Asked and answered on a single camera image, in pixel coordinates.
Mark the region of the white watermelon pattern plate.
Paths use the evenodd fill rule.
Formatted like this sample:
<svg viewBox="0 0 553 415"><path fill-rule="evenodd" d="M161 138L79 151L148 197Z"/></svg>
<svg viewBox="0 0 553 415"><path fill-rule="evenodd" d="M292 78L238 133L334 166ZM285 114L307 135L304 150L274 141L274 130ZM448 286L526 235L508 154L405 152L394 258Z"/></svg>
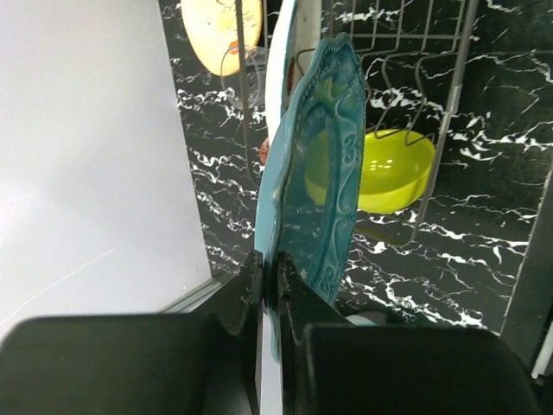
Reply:
<svg viewBox="0 0 553 415"><path fill-rule="evenodd" d="M265 79L264 107L270 141L320 38L320 1L282 2L270 42Z"/></svg>

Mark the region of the yellow green bowl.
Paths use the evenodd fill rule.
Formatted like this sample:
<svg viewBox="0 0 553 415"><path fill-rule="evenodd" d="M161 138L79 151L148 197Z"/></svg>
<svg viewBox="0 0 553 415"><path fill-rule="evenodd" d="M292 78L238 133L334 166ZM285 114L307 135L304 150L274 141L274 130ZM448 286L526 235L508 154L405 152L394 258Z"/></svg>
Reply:
<svg viewBox="0 0 553 415"><path fill-rule="evenodd" d="M320 133L308 146L305 184L318 205L326 198L330 138ZM371 214L402 210L424 193L435 158L433 142L406 130L382 130L365 135L358 209Z"/></svg>

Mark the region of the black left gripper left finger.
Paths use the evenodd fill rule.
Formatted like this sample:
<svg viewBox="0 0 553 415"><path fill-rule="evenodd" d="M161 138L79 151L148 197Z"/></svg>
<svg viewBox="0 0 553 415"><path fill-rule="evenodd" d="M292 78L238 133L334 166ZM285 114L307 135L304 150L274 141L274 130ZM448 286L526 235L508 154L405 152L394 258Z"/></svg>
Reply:
<svg viewBox="0 0 553 415"><path fill-rule="evenodd" d="M1 345L4 414L256 414L263 260L189 312L47 316Z"/></svg>

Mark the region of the orange bird pattern plate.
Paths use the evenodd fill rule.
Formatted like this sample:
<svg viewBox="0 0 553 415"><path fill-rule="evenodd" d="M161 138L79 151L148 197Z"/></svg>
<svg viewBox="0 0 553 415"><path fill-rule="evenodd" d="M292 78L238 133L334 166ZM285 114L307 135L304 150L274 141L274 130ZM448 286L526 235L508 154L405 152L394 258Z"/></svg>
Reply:
<svg viewBox="0 0 553 415"><path fill-rule="evenodd" d="M235 74L240 68L235 2L183 0L181 15L200 63L217 76Z"/></svg>

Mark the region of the teal scalloped plate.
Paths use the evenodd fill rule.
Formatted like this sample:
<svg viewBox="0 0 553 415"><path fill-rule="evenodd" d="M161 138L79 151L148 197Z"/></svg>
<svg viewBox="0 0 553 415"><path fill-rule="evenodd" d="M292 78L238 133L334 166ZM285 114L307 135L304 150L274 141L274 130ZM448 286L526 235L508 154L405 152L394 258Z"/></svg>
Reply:
<svg viewBox="0 0 553 415"><path fill-rule="evenodd" d="M365 143L365 82L351 37L317 45L270 145L257 197L254 248L264 262L272 355L281 359L277 259L336 301L358 211Z"/></svg>

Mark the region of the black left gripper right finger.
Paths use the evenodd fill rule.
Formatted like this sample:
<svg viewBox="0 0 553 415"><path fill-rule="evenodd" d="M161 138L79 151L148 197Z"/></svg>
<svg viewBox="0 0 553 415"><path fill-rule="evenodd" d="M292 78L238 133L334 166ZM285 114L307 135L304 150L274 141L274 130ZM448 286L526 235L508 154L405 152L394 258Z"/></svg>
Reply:
<svg viewBox="0 0 553 415"><path fill-rule="evenodd" d="M517 356L483 329L351 324L277 262L286 414L537 414Z"/></svg>

